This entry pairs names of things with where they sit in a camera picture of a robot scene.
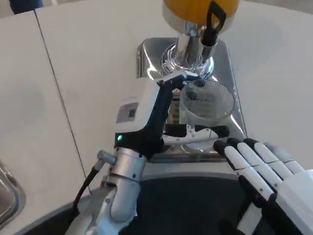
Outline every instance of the white robotic hand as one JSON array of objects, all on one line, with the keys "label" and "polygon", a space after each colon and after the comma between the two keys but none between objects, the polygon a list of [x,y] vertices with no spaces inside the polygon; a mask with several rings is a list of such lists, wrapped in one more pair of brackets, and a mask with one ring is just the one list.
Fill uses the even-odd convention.
[{"label": "white robotic hand", "polygon": [[216,141],[252,202],[237,234],[253,234],[261,218],[276,234],[313,234],[313,170],[304,170],[285,150],[252,139]]}]

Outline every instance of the clear plastic cup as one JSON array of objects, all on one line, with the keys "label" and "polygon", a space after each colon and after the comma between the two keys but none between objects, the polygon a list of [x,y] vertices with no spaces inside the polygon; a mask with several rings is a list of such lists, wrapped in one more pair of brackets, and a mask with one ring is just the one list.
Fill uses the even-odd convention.
[{"label": "clear plastic cup", "polygon": [[[227,125],[235,107],[234,96],[221,83],[199,79],[186,85],[179,98],[179,123],[207,127]],[[212,147],[208,141],[191,143],[189,148],[206,151]]]}]

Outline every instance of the metal base plate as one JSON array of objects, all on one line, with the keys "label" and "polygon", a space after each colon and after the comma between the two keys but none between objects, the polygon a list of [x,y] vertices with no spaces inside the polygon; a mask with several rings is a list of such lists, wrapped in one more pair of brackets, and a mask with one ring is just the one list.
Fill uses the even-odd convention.
[{"label": "metal base plate", "polygon": [[[137,77],[149,77],[151,79],[162,78],[161,75],[161,57],[163,52],[170,45],[176,42],[176,38],[149,38],[143,41],[137,50]],[[239,102],[234,74],[231,67],[229,53],[226,44],[219,40],[213,55],[214,72],[212,79],[222,83],[234,95],[235,109],[229,118],[228,127],[230,136],[237,139],[246,138],[246,127]],[[186,158],[186,149],[175,146],[167,149],[162,154],[157,154],[152,158],[152,162],[162,163],[172,159],[177,162],[180,156]],[[188,162],[210,162],[216,161],[217,155],[213,149],[204,152],[190,152]]]}]

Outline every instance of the metal cylinder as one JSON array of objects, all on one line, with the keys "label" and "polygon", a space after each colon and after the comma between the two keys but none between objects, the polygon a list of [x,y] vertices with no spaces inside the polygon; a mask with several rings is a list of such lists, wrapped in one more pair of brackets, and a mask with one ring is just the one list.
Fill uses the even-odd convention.
[{"label": "metal cylinder", "polygon": [[109,174],[120,175],[139,182],[147,159],[127,148],[118,148],[116,162],[109,168]]}]

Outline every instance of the sink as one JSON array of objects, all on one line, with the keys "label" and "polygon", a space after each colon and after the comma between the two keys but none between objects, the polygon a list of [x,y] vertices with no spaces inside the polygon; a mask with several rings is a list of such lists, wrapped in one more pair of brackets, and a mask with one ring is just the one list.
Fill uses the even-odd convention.
[{"label": "sink", "polygon": [[[219,235],[219,221],[238,222],[245,201],[233,175],[198,172],[146,177],[137,214],[120,235]],[[69,227],[71,204],[53,211],[17,235],[63,235]],[[256,235],[274,235],[262,221]]]},{"label": "sink", "polygon": [[21,186],[0,163],[0,229],[22,211],[25,200],[26,196]]}]

